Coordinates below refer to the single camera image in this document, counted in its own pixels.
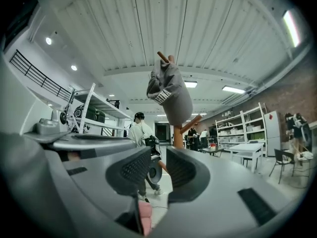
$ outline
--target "gray cap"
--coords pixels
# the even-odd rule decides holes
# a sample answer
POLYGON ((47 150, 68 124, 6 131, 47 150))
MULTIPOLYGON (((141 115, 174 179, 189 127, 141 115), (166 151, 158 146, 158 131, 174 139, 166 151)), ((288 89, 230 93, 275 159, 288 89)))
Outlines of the gray cap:
POLYGON ((192 115, 192 100, 179 69, 173 63, 155 62, 147 96, 163 106, 170 125, 182 125, 192 115))

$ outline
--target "brick wall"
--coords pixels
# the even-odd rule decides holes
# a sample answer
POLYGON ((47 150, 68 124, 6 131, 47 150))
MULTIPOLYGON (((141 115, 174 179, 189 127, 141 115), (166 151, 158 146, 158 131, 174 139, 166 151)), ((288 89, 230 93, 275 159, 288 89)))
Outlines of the brick wall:
MULTIPOLYGON (((311 50, 288 74, 268 89, 233 108, 234 115, 241 110, 255 108, 258 102, 265 103, 267 111, 277 111, 280 119, 282 141, 288 141, 284 115, 300 113, 308 123, 317 120, 317 54, 311 50)), ((198 124, 198 132, 208 129, 221 114, 198 124)))

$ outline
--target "white floor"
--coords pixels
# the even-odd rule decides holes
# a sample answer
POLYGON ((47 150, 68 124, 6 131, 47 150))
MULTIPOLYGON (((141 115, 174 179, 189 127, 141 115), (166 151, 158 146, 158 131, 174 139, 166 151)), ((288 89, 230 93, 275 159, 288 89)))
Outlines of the white floor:
MULTIPOLYGON (((162 152, 162 161, 166 163, 166 147, 161 146, 162 152)), ((230 161, 230 153, 222 152, 222 159, 227 159, 230 161)), ((234 161, 239 162, 239 158, 234 158, 234 161)), ((303 163, 303 166, 295 166, 294 176, 292 177, 292 168, 293 165, 286 165, 285 170, 282 173, 282 178, 280 184, 278 184, 279 175, 281 166, 275 166, 272 175, 269 177, 269 174, 274 166, 275 158, 268 157, 263 158, 263 166, 260 169, 258 166, 255 175, 261 176, 264 180, 266 180, 269 184, 277 188, 281 193, 285 195, 290 200, 297 200, 302 195, 304 195, 306 191, 306 186, 308 184, 308 171, 310 171, 310 177, 312 177, 312 169, 308 170, 309 164, 303 163)), ((311 161, 311 168, 316 166, 316 160, 311 161)), ((251 161, 248 162, 249 170, 251 170, 251 161)), ((153 207, 153 215, 152 215, 152 227, 155 227, 156 224, 162 219, 162 217, 167 212, 167 197, 170 192, 172 192, 172 183, 170 176, 163 171, 163 175, 161 180, 159 181, 159 185, 163 190, 162 195, 154 195, 154 191, 151 187, 147 185, 147 198, 153 207)))

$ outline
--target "white sneaker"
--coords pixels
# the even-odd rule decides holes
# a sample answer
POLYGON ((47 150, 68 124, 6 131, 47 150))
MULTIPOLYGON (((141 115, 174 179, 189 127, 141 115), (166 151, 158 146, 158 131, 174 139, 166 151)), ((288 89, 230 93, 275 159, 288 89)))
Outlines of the white sneaker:
POLYGON ((155 195, 162 195, 163 191, 161 190, 161 188, 159 188, 158 190, 154 191, 155 195))
POLYGON ((140 194, 138 194, 138 198, 139 198, 140 200, 142 200, 142 201, 145 201, 145 199, 147 198, 147 196, 146 196, 146 195, 141 196, 140 194))

